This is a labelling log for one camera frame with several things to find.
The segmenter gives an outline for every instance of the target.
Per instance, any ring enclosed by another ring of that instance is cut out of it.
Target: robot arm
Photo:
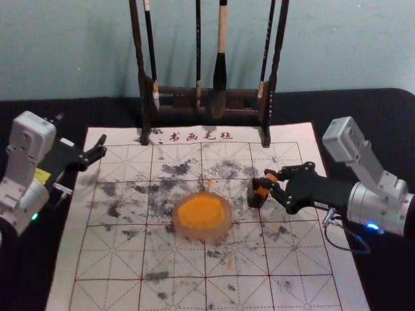
[[[54,124],[61,118],[48,121],[25,111],[13,121],[6,174],[0,181],[0,246],[24,232],[53,189],[62,191],[62,199],[72,194],[59,184],[66,172],[84,171],[105,156],[105,135],[87,152],[65,138],[55,139]]]
[[[265,178],[252,180],[254,191],[248,196],[248,204],[261,207],[269,193],[289,214],[308,206],[328,211],[325,226],[334,224],[335,214],[339,214],[351,222],[415,238],[414,195],[408,192],[405,181],[383,169],[355,121],[351,117],[333,120],[323,145],[335,161],[351,167],[360,182],[319,176],[313,162],[283,167],[278,172],[265,170]],[[276,180],[288,180],[285,190]]]

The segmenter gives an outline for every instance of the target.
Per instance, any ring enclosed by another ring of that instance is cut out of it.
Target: orange round object
[[[179,235],[192,239],[216,240],[232,224],[231,207],[222,196],[211,192],[191,194],[179,201],[172,212]]]

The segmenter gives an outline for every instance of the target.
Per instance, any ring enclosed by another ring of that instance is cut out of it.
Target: grid paper
[[[340,298],[337,282],[343,281],[333,273],[316,209],[288,215],[270,198],[260,210],[246,203],[250,179],[265,168],[303,163],[301,142],[263,148],[242,141],[243,129],[156,129],[149,146],[129,140],[137,135],[133,129],[124,135],[93,129],[107,133],[107,155],[78,177],[71,211],[82,211],[72,214],[84,221],[76,224],[82,238],[71,246],[65,232],[60,249],[76,253],[76,266],[71,276],[61,273],[62,286],[58,259],[48,308],[59,302],[60,310],[90,311],[354,310]],[[207,132],[216,133],[215,140]],[[90,134],[87,143],[96,136]],[[233,225],[215,245],[177,236],[171,224],[174,204],[201,190],[220,194],[232,207]],[[347,285],[360,287],[359,310],[367,309],[359,280]],[[65,299],[55,294],[62,288],[70,289]]]

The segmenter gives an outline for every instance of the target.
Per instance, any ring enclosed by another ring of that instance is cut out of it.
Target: yellow label
[[[45,170],[41,170],[40,168],[37,168],[34,177],[42,184],[44,185],[46,181],[51,177],[51,174],[46,172]]]

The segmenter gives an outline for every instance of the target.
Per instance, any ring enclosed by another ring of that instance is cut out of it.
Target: black table
[[[415,191],[415,96],[400,89],[358,89],[278,93],[273,124],[313,121],[321,139],[330,121],[351,115],[357,121],[385,167],[407,181]],[[46,117],[65,113],[60,135],[83,146],[88,126],[140,127],[137,98],[89,98],[0,102],[0,150],[5,150],[14,117],[22,111]],[[216,125],[247,125],[248,118],[225,118]],[[213,124],[207,117],[161,119],[158,126]],[[320,146],[327,173],[333,178],[356,181],[342,164],[335,164]],[[6,153],[0,152],[0,176]],[[73,186],[75,174],[64,184]],[[43,310],[52,284],[60,237],[69,202],[59,209],[43,209],[24,232],[8,266],[0,267],[0,310]],[[362,227],[349,227],[372,247],[372,255],[357,256],[355,262],[372,310],[415,310],[415,243],[390,234],[377,236]]]

